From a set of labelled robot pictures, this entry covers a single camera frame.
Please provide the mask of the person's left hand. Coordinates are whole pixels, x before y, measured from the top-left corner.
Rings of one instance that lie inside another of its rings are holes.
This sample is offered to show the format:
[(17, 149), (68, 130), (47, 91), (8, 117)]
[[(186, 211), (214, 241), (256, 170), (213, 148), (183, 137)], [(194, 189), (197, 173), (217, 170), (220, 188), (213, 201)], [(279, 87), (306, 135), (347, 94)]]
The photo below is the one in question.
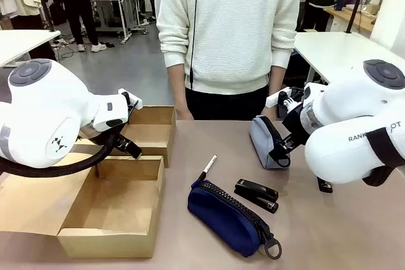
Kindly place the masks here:
[(263, 116), (266, 116), (270, 121), (276, 121), (277, 120), (277, 108), (275, 106), (273, 106), (273, 107), (264, 107), (261, 114)]

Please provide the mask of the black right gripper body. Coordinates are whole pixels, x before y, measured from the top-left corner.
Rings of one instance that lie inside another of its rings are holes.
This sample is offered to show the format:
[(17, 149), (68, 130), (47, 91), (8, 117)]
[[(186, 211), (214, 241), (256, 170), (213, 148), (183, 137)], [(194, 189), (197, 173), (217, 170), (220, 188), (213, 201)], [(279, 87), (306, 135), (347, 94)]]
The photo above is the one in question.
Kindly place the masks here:
[(299, 104), (289, 111), (282, 121), (283, 126), (290, 132), (283, 140), (287, 149), (295, 149), (300, 145), (306, 145), (309, 138), (309, 133), (302, 126), (300, 119), (302, 108), (302, 104)]

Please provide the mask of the person's right hand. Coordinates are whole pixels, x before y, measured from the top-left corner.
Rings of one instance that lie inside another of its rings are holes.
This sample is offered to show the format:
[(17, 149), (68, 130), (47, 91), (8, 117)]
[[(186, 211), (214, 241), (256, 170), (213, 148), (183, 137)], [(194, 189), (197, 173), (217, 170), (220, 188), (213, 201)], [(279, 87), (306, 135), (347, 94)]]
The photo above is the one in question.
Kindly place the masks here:
[(192, 113), (189, 111), (187, 106), (175, 106), (175, 111), (177, 115), (177, 120), (189, 120), (192, 121), (194, 119)]

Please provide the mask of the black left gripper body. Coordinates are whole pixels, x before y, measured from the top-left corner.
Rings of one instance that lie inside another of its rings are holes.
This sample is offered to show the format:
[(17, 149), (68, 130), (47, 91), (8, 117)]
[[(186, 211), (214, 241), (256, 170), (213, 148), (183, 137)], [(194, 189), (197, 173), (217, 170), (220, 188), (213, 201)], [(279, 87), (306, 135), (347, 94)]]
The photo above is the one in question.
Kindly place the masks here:
[(114, 148), (118, 150), (126, 150), (128, 146), (128, 139), (121, 134), (115, 136)]

